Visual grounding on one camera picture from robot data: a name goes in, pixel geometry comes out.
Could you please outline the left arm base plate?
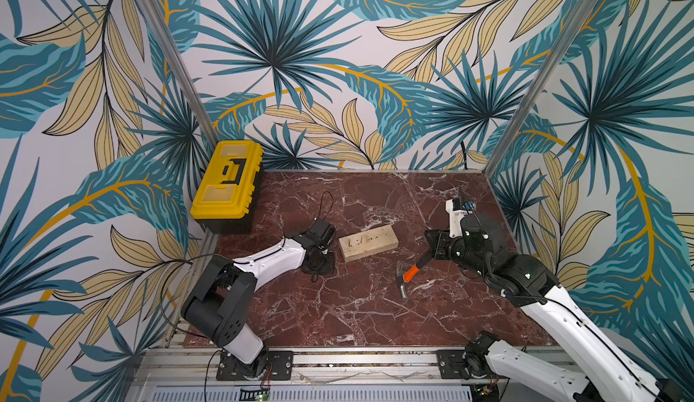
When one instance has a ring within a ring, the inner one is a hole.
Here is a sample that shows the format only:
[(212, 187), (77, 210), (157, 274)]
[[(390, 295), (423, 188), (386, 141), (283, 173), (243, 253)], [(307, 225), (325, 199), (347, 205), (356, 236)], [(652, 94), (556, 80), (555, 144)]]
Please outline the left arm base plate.
[(241, 381), (262, 380), (289, 381), (294, 365), (293, 351), (262, 351), (256, 360), (246, 364), (231, 353), (224, 351), (216, 380)]

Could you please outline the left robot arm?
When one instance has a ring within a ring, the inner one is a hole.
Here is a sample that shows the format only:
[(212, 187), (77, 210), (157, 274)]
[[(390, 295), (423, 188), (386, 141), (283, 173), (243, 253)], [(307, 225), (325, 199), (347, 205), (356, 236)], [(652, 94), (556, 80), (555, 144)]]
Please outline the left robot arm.
[(334, 235), (333, 225), (316, 219), (308, 230), (253, 255), (212, 257), (185, 300), (182, 317), (222, 350), (222, 360), (235, 362), (242, 376), (264, 375), (269, 350), (247, 324), (252, 299), (262, 286), (296, 269), (313, 279), (332, 273)]

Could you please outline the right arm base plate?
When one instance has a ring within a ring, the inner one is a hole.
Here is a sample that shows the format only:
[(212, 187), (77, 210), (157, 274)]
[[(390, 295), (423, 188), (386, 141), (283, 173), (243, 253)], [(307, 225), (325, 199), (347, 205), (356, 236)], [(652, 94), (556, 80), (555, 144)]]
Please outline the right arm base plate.
[(483, 380), (495, 379), (494, 372), (487, 361), (488, 351), (460, 349), (438, 350), (437, 367), (442, 380)]

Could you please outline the wooden block with nails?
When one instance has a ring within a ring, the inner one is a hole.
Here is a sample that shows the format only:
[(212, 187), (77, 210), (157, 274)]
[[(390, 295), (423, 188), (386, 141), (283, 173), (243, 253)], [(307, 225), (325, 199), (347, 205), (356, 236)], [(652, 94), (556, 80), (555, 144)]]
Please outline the wooden block with nails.
[(350, 263), (361, 258), (371, 257), (399, 246), (399, 239), (392, 226), (381, 226), (354, 233), (339, 239), (343, 259)]

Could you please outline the claw hammer orange black handle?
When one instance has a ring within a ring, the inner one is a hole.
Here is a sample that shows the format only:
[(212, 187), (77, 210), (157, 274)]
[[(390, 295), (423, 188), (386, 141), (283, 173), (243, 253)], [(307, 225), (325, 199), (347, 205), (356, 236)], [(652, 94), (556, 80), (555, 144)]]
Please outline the claw hammer orange black handle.
[(428, 251), (413, 265), (409, 265), (404, 261), (398, 261), (396, 264), (396, 286), (400, 297), (403, 301), (408, 300), (407, 287), (411, 280), (432, 260), (432, 252)]

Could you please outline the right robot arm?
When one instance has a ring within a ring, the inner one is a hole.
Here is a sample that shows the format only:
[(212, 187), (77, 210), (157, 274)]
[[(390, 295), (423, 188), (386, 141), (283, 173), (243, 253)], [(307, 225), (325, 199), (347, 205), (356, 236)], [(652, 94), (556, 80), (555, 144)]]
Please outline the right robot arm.
[(501, 224), (458, 199), (448, 201), (449, 227), (428, 230), (425, 260), (447, 260), (474, 271), (495, 293), (529, 316), (569, 355), (570, 371), (482, 332), (460, 352), (441, 351), (449, 379), (515, 380), (553, 401), (681, 401), (672, 380), (638, 366), (575, 304), (547, 266), (508, 248)]

